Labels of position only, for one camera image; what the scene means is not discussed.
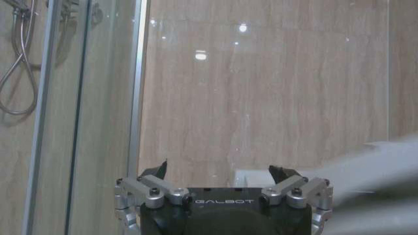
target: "shower hose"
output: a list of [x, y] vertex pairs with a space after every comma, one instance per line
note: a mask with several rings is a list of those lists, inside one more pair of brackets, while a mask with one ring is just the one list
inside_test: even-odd
[[[28, 79], [32, 87], [32, 102], [29, 107], [27, 107], [24, 110], [11, 110], [4, 105], [1, 99], [0, 99], [0, 109], [7, 112], [11, 115], [28, 115], [32, 113], [35, 107], [36, 107], [36, 100], [37, 100], [37, 87], [36, 87], [36, 81], [33, 76], [32, 68], [33, 66], [29, 63], [28, 59], [28, 50], [29, 50], [29, 42], [31, 42], [31, 36], [32, 36], [32, 28], [35, 23], [35, 0], [31, 1], [31, 8], [29, 9], [21, 9], [15, 7], [13, 10], [13, 22], [12, 22], [12, 47], [16, 54], [16, 61], [13, 62], [12, 66], [9, 67], [5, 75], [0, 79], [0, 93], [4, 88], [4, 84], [11, 78], [11, 75], [13, 71], [16, 70], [20, 63], [24, 63], [24, 68], [28, 72]], [[16, 30], [17, 21], [20, 21], [20, 29]], [[16, 34], [20, 34], [20, 45], [17, 46], [16, 43]]]

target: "marble wall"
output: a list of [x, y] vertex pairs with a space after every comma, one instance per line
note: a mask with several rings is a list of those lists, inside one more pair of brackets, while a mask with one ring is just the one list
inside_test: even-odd
[[387, 139], [387, 0], [152, 0], [139, 172], [180, 186]]
[[[15, 62], [11, 45], [12, 7], [0, 1], [0, 76]], [[36, 6], [35, 30], [29, 49], [33, 64], [41, 63], [45, 4]], [[39, 82], [39, 70], [35, 70]], [[21, 110], [31, 104], [32, 89], [28, 74], [19, 67], [0, 93], [8, 108]], [[32, 147], [35, 114], [11, 116], [0, 110], [0, 234], [19, 235], [25, 206], [28, 168]]]
[[418, 131], [418, 1], [390, 1], [390, 137]]

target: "logo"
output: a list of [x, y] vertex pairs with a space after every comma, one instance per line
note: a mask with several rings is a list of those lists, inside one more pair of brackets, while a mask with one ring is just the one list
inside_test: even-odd
[[251, 204], [254, 200], [195, 200], [196, 204]]

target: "silver bracket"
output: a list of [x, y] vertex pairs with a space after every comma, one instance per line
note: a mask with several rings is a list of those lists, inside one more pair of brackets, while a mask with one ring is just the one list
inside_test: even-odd
[[301, 176], [294, 175], [272, 187], [263, 188], [262, 195], [267, 197], [268, 205], [279, 205], [282, 198], [286, 196], [286, 193], [290, 192], [294, 188], [301, 187], [305, 183], [305, 179]]
[[299, 188], [293, 189], [286, 195], [287, 204], [297, 209], [303, 209], [307, 204], [313, 207], [313, 235], [323, 231], [325, 223], [333, 214], [333, 186], [329, 180], [314, 178]]
[[140, 181], [131, 178], [118, 180], [115, 186], [115, 214], [124, 225], [126, 234], [140, 234], [136, 215], [143, 204], [151, 209], [160, 208], [164, 205], [164, 197], [167, 197], [174, 205], [183, 205], [184, 200], [190, 202], [188, 193], [188, 189], [174, 187], [154, 175], [142, 177]]

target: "screw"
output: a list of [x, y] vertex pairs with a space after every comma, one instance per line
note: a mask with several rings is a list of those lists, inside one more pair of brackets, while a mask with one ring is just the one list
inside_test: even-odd
[[150, 189], [150, 195], [151, 195], [151, 196], [159, 195], [159, 188], [151, 188], [151, 189]]
[[293, 189], [293, 195], [294, 195], [294, 196], [302, 196], [302, 189], [294, 188], [294, 189]]
[[275, 194], [276, 191], [275, 191], [274, 189], [268, 188], [268, 189], [267, 189], [267, 193], [268, 193], [268, 195], [271, 195], [271, 194]]
[[194, 198], [190, 195], [184, 195], [184, 197], [182, 198], [182, 204], [183, 206], [187, 208], [188, 204], [192, 202]]
[[178, 188], [178, 189], [175, 190], [175, 193], [180, 193], [180, 192], [183, 192], [183, 191], [184, 191], [184, 189]]
[[260, 202], [260, 205], [263, 207], [267, 207], [268, 204], [270, 204], [270, 199], [267, 197], [267, 195], [262, 194], [260, 197], [259, 197], [259, 202]]

